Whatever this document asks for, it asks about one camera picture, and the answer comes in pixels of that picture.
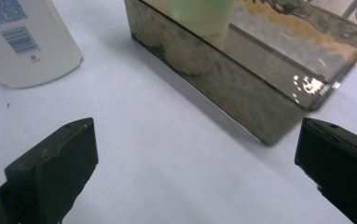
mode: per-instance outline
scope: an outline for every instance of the white table surface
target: white table surface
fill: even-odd
[[[265,147],[130,38],[123,0],[54,2],[84,61],[45,85],[0,85],[0,185],[25,151],[93,117],[100,163],[64,224],[350,223],[295,166],[299,123]],[[357,134],[357,67],[309,116]]]

